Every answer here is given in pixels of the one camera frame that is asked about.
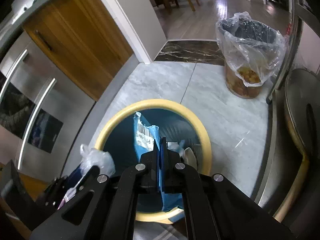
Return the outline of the blue plastic bag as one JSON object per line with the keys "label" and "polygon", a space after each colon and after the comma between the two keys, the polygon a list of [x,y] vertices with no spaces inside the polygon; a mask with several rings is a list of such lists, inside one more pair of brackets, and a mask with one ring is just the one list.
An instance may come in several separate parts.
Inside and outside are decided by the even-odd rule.
{"label": "blue plastic bag", "polygon": [[[136,112],[133,116],[133,131],[134,131],[134,148],[137,159],[141,161],[142,155],[153,151],[154,140],[161,148],[161,136],[159,127],[151,125],[148,120],[140,112]],[[183,209],[183,199],[180,193],[161,193],[161,208],[163,212],[168,212],[175,207]]]}

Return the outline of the clear plastic bag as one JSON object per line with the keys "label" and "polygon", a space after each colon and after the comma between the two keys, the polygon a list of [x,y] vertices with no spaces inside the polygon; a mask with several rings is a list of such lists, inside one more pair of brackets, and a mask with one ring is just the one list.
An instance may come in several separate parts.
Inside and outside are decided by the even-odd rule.
{"label": "clear plastic bag", "polygon": [[97,166],[100,169],[100,174],[105,174],[109,177],[116,172],[112,156],[108,152],[97,150],[96,148],[89,148],[88,145],[81,144],[80,155],[82,161],[80,163],[81,175],[84,176],[92,166]]}

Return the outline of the pink plastic wrapper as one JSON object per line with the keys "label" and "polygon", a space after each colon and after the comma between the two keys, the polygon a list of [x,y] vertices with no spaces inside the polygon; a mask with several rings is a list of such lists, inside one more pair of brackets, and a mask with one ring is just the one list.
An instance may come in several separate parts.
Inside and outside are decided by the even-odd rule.
{"label": "pink plastic wrapper", "polygon": [[71,187],[70,189],[67,190],[66,194],[64,195],[63,199],[61,200],[61,203],[59,207],[57,208],[58,210],[63,207],[68,201],[70,201],[79,191],[80,188],[82,187],[82,181],[85,176],[82,176],[80,180],[77,182],[75,187]]}

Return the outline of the white paper towel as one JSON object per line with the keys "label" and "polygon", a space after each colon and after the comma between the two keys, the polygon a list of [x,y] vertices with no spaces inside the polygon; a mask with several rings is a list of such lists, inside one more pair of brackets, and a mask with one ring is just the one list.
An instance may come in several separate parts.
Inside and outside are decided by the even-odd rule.
{"label": "white paper towel", "polygon": [[177,152],[180,157],[184,155],[184,145],[185,140],[181,140],[180,142],[167,142],[168,149]]}

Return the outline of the grey plaid floor mat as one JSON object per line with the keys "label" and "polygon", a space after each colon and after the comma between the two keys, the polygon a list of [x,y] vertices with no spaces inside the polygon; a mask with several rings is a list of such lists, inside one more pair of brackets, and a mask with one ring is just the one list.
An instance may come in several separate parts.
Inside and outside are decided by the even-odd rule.
{"label": "grey plaid floor mat", "polygon": [[187,239],[181,232],[169,224],[153,222],[135,222],[133,238],[136,240],[143,239]]}

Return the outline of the stainless steel built-in oven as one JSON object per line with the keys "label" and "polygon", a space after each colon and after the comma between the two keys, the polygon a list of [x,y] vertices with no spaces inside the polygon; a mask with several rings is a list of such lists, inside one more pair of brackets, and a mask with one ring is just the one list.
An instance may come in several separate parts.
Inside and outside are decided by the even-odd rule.
{"label": "stainless steel built-in oven", "polygon": [[58,177],[94,105],[22,33],[1,61],[1,163],[30,177]]}

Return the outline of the bin with clear plastic liner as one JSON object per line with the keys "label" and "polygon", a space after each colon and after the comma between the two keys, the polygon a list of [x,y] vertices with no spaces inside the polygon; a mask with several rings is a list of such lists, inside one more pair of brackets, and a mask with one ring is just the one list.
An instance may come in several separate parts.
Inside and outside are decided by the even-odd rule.
{"label": "bin with clear plastic liner", "polygon": [[288,36],[252,19],[246,11],[217,21],[215,30],[225,58],[227,88],[240,98],[256,98],[264,83],[280,69]]}

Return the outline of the round metal stool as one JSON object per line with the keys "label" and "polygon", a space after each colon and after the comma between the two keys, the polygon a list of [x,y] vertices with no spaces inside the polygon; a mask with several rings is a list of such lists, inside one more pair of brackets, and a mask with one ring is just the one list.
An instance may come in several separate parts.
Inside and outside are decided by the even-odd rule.
{"label": "round metal stool", "polygon": [[273,215],[280,223],[300,193],[310,161],[319,158],[319,78],[307,69],[292,70],[285,80],[284,96],[286,125],[302,162],[285,199]]}

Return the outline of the right wooden cabinet door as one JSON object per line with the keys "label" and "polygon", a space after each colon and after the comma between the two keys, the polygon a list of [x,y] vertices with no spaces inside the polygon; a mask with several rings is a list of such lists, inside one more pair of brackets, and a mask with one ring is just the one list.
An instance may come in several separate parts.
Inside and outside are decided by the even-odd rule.
{"label": "right wooden cabinet door", "polygon": [[133,54],[101,0],[51,0],[23,29],[95,101]]}

